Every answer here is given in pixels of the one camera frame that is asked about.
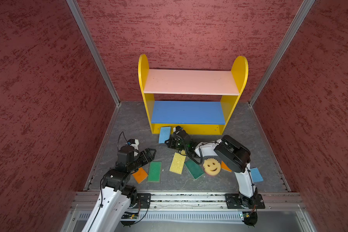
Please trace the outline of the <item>blue sponge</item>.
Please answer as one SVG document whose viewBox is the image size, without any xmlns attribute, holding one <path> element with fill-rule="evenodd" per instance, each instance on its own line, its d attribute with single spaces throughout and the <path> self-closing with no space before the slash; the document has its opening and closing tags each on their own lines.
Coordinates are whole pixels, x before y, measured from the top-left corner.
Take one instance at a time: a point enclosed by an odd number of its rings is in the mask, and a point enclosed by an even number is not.
<svg viewBox="0 0 348 232">
<path fill-rule="evenodd" d="M 171 127 L 161 127 L 159 132 L 159 144 L 164 144 L 171 136 Z"/>
<path fill-rule="evenodd" d="M 258 168 L 251 168 L 250 174 L 251 174 L 251 177 L 252 177 L 254 183 L 259 183 L 259 182 L 264 181 Z"/>
</svg>

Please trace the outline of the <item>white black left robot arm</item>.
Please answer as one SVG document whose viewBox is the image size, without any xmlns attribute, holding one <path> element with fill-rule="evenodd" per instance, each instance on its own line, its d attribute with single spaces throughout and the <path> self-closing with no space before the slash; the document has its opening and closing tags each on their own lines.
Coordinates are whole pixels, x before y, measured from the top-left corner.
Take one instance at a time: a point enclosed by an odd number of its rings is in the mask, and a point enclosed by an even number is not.
<svg viewBox="0 0 348 232">
<path fill-rule="evenodd" d="M 118 150 L 116 166 L 100 181 L 100 195 L 84 232 L 113 232 L 116 229 L 123 214 L 138 202 L 136 187 L 128 185 L 131 175 L 152 162 L 156 152 L 153 148 L 140 152 L 132 145 Z"/>
</svg>

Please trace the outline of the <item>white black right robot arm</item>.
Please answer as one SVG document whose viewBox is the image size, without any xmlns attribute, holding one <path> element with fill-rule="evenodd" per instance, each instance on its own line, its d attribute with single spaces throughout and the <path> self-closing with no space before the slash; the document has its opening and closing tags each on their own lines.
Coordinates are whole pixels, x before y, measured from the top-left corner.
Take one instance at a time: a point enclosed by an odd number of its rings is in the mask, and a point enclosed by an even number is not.
<svg viewBox="0 0 348 232">
<path fill-rule="evenodd" d="M 229 135 L 211 142 L 195 142 L 181 127 L 164 142 L 168 148 L 184 152 L 197 166 L 207 169 L 209 175 L 217 174 L 224 163 L 236 176 L 238 203 L 245 208 L 256 204 L 258 195 L 250 169 L 251 152 Z"/>
</svg>

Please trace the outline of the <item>yellow shelf pink blue boards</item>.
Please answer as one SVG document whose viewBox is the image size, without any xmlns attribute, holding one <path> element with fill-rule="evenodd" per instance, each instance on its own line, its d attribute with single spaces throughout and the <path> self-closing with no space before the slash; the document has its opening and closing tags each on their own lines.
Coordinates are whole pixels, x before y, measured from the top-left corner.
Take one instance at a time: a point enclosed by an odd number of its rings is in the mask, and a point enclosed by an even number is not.
<svg viewBox="0 0 348 232">
<path fill-rule="evenodd" d="M 221 135 L 248 79 L 248 61 L 235 59 L 229 71 L 151 69 L 145 54 L 138 62 L 138 80 L 151 132 L 181 126 L 188 134 Z M 221 96 L 220 101 L 159 101 L 156 94 Z"/>
</svg>

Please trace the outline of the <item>light green sponge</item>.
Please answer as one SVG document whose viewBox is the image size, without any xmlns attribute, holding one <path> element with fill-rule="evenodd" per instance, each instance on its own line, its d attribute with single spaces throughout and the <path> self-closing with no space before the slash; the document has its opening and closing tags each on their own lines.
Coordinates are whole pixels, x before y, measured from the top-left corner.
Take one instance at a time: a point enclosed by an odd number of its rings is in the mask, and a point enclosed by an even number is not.
<svg viewBox="0 0 348 232">
<path fill-rule="evenodd" d="M 148 182 L 160 182 L 161 162 L 153 161 L 149 166 Z"/>
</svg>

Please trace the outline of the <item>yellow sponge lower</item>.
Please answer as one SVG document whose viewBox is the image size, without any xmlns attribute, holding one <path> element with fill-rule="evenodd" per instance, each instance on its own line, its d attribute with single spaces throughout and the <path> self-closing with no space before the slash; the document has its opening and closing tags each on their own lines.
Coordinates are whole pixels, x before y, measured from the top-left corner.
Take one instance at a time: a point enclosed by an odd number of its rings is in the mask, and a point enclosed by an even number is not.
<svg viewBox="0 0 348 232">
<path fill-rule="evenodd" d="M 185 155 L 182 155 L 182 154 L 176 152 L 173 156 L 173 160 L 172 160 L 169 171 L 172 173 L 181 175 L 182 171 L 183 171 L 185 160 L 186 160 Z"/>
</svg>

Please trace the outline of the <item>orange sponge left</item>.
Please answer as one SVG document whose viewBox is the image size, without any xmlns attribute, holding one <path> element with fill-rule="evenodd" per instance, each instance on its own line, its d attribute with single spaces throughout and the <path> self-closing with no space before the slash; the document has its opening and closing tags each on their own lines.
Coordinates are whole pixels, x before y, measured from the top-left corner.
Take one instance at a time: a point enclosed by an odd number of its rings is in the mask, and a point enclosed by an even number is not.
<svg viewBox="0 0 348 232">
<path fill-rule="evenodd" d="M 135 181 L 140 184 L 148 177 L 148 173 L 141 167 L 132 174 Z"/>
</svg>

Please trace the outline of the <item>orange sponge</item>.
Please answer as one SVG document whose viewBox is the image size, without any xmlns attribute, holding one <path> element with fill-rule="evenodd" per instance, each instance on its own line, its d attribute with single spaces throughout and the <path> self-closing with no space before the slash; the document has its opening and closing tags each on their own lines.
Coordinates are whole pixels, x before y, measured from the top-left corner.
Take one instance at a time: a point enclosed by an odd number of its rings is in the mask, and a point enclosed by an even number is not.
<svg viewBox="0 0 348 232">
<path fill-rule="evenodd" d="M 148 173 L 141 167 L 132 174 L 135 181 L 140 184 L 148 177 Z"/>
<path fill-rule="evenodd" d="M 227 172 L 232 172 L 232 170 L 223 161 L 221 162 L 221 169 Z"/>
</svg>

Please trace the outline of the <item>dark green scrub sponge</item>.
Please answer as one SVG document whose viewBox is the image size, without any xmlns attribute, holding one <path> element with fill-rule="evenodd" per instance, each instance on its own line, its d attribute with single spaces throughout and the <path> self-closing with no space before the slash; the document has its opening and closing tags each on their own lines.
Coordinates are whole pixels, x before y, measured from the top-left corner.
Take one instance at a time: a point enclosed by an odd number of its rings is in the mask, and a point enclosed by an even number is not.
<svg viewBox="0 0 348 232">
<path fill-rule="evenodd" d="M 191 159 L 186 161 L 184 164 L 194 180 L 197 180 L 205 173 L 203 169 L 200 167 L 200 165 L 198 165 Z"/>
</svg>

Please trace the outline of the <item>yellow smiley face sponge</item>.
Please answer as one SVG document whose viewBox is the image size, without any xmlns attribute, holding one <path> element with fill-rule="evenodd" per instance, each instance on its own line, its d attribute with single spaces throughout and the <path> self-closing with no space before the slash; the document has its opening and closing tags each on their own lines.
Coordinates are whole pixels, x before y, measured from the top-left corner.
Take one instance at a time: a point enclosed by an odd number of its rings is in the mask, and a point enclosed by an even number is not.
<svg viewBox="0 0 348 232">
<path fill-rule="evenodd" d="M 221 163 L 214 158 L 208 158 L 203 163 L 204 171 L 210 176 L 216 176 L 221 171 Z"/>
</svg>

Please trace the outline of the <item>orange sponge right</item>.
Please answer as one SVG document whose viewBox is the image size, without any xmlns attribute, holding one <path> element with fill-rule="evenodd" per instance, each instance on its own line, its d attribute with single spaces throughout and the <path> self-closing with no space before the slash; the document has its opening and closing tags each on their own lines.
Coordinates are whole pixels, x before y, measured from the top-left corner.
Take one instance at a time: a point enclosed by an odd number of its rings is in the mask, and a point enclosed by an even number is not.
<svg viewBox="0 0 348 232">
<path fill-rule="evenodd" d="M 232 170 L 223 161 L 221 162 L 221 169 L 227 172 L 232 172 Z"/>
</svg>

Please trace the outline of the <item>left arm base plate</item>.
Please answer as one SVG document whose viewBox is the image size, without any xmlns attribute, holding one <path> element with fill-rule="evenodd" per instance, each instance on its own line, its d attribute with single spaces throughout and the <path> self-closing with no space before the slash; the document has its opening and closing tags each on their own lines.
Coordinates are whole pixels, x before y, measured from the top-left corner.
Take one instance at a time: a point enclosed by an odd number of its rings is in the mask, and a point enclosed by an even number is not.
<svg viewBox="0 0 348 232">
<path fill-rule="evenodd" d="M 148 209 L 151 202 L 151 193 L 137 193 L 131 197 L 128 209 Z"/>
</svg>

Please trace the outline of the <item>aluminium rail frame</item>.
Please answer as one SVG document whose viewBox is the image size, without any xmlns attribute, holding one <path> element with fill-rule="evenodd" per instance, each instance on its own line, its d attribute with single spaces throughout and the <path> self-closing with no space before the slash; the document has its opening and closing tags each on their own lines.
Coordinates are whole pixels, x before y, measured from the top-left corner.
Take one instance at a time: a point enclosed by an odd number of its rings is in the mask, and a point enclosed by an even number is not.
<svg viewBox="0 0 348 232">
<path fill-rule="evenodd" d="M 307 212 L 301 195 L 297 192 L 262 192 L 265 209 L 228 209 L 225 200 L 227 192 L 164 192 L 151 193 L 148 209 L 128 209 L 140 213 L 132 220 L 168 222 L 219 222 L 243 223 L 244 212 L 292 212 L 304 232 L 314 232 L 316 228 Z"/>
</svg>

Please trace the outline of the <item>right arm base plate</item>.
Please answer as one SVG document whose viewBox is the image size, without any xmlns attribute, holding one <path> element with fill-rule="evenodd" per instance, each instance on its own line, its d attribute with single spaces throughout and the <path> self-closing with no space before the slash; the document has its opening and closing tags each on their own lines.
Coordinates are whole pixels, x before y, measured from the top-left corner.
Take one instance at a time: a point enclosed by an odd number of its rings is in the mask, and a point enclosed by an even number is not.
<svg viewBox="0 0 348 232">
<path fill-rule="evenodd" d="M 245 197 L 242 194 L 225 194 L 228 209 L 265 209 L 264 200 L 261 194 Z"/>
</svg>

